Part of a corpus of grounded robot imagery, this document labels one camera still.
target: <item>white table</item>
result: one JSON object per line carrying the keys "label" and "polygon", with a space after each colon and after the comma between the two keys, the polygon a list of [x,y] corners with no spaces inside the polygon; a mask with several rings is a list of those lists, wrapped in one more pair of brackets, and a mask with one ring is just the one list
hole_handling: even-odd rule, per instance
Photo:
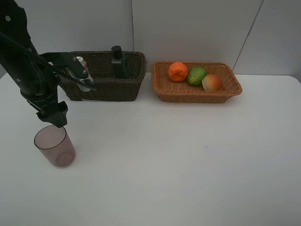
{"label": "white table", "polygon": [[237,76],[224,104],[66,101],[75,162],[34,147],[47,124],[0,80],[1,226],[301,225],[301,85]]}

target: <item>transparent cup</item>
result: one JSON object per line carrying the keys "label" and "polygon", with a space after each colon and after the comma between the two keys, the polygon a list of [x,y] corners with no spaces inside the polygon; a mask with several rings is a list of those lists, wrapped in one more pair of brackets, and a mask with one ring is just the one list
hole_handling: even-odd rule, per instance
{"label": "transparent cup", "polygon": [[56,167],[69,166],[75,158],[75,149],[64,127],[51,125],[41,129],[34,145]]}

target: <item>wicker basket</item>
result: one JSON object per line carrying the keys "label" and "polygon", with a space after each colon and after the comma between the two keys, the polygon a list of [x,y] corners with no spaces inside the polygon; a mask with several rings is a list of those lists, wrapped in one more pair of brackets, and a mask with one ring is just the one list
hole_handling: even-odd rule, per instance
{"label": "wicker basket", "polygon": [[81,101],[134,101],[146,73],[146,60],[143,53],[126,52],[126,67],[129,79],[116,79],[112,72],[112,52],[74,52],[87,62],[96,91],[83,92],[77,84],[62,79],[60,87],[70,100]]}
{"label": "wicker basket", "polygon": [[188,82],[172,82],[167,71],[174,61],[157,61],[152,66],[152,86],[162,101],[188,103],[223,103],[230,97],[241,94],[242,88],[233,71],[224,63],[184,62],[190,70],[195,66],[205,67],[207,74],[217,74],[222,80],[220,91],[204,91]]}

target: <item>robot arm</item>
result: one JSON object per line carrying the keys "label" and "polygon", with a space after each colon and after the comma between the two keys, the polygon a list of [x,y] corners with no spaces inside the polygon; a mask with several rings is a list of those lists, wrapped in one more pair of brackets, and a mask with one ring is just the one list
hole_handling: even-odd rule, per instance
{"label": "robot arm", "polygon": [[[27,32],[23,8],[13,0],[0,2],[0,64],[19,86],[21,95],[34,107],[41,121],[57,127],[67,124],[67,104],[58,103],[58,75],[81,87],[95,90],[88,74],[72,53],[38,55]],[[61,71],[68,68],[71,76]]]}

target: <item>lime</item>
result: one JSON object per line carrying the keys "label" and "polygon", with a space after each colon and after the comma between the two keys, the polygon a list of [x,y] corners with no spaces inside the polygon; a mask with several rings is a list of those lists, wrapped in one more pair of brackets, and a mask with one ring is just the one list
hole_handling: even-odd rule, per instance
{"label": "lime", "polygon": [[207,73],[204,67],[193,67],[188,74],[187,81],[193,86],[202,84],[202,80],[206,77]]}

